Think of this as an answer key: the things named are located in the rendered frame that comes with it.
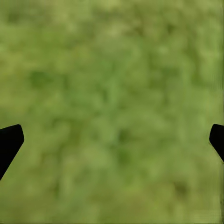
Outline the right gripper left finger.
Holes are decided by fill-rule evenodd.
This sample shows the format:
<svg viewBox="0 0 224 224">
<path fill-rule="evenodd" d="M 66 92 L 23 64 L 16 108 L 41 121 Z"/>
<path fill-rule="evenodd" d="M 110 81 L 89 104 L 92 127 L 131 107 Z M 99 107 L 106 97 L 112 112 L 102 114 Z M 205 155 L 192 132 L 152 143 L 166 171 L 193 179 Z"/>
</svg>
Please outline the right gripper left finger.
<svg viewBox="0 0 224 224">
<path fill-rule="evenodd" d="M 20 124 L 0 129 L 0 180 L 24 142 Z"/>
</svg>

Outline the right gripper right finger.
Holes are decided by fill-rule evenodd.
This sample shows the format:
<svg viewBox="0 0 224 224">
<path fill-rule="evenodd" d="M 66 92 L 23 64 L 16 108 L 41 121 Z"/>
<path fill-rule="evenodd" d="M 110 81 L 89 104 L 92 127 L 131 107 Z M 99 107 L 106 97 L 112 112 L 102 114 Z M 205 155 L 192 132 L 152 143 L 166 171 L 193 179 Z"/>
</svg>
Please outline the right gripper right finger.
<svg viewBox="0 0 224 224">
<path fill-rule="evenodd" d="M 224 161 L 224 126 L 213 124 L 209 141 Z"/>
</svg>

